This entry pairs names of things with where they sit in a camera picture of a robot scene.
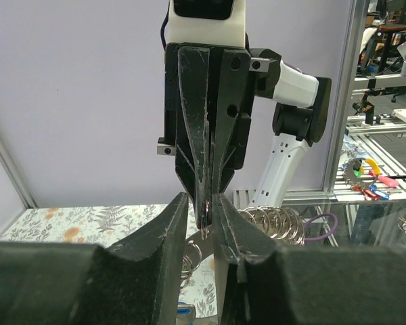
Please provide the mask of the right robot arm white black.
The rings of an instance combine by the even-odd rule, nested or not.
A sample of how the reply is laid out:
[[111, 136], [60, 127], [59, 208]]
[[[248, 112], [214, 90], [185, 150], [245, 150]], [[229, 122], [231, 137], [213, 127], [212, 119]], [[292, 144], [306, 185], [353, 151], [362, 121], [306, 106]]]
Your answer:
[[325, 130], [332, 82], [285, 64], [270, 49], [169, 43], [164, 48], [164, 134], [158, 153], [194, 205], [198, 229], [212, 222], [215, 196], [244, 166], [255, 97], [276, 103], [273, 145], [251, 199], [278, 207], [307, 150]]

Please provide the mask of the round metal key ring disc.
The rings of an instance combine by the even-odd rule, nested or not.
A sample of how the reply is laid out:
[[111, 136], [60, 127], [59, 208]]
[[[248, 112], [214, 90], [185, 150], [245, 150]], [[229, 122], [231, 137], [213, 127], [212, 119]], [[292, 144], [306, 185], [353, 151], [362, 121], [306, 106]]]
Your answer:
[[[291, 208], [247, 207], [238, 213], [272, 240], [287, 245], [305, 244], [302, 216]], [[195, 305], [196, 319], [188, 324], [217, 323], [217, 293], [213, 241], [199, 232], [186, 240], [179, 303]], [[177, 324], [186, 324], [176, 319]]]

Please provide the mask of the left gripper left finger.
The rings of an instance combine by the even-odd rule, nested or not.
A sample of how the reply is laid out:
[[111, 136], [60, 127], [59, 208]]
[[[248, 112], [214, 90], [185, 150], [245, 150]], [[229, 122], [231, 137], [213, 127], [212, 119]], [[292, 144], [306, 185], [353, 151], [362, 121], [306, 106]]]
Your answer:
[[0, 241], [0, 324], [174, 324], [187, 217], [179, 193], [108, 248]]

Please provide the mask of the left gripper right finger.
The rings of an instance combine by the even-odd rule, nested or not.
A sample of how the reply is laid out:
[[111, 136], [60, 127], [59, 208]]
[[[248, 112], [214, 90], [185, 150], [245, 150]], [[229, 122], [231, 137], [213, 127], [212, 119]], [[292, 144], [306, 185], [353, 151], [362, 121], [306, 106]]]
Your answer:
[[287, 246], [210, 209], [220, 324], [406, 324], [406, 247]]

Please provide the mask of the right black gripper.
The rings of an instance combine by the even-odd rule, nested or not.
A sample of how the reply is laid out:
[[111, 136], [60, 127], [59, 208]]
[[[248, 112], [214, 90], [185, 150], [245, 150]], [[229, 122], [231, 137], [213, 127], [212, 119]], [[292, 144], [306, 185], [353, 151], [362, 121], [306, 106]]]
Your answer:
[[207, 202], [244, 165], [256, 75], [246, 49], [171, 43], [165, 49], [164, 134], [175, 172], [207, 227]]

